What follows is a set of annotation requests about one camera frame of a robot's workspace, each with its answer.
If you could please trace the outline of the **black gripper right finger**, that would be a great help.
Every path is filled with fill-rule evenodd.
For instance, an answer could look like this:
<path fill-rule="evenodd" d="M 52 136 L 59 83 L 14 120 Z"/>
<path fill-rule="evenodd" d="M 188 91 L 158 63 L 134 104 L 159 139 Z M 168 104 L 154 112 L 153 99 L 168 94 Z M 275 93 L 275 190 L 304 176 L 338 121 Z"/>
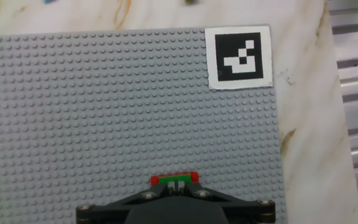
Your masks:
<path fill-rule="evenodd" d="M 243 219 L 246 223 L 275 223 L 275 202 L 268 198 L 242 200 L 199 183 L 184 184 L 178 191 L 180 196 L 217 205 L 230 221 L 240 222 Z"/>

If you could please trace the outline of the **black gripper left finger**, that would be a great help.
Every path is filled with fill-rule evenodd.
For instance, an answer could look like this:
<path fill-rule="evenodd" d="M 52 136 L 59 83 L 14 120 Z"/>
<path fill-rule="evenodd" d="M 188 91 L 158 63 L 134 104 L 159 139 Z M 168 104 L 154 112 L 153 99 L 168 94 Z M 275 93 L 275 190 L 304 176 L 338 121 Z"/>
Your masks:
<path fill-rule="evenodd" d="M 106 205 L 82 203 L 76 207 L 76 224 L 124 223 L 129 212 L 138 205 L 174 196 L 175 188 L 168 184 L 156 184 L 147 190 Z"/>

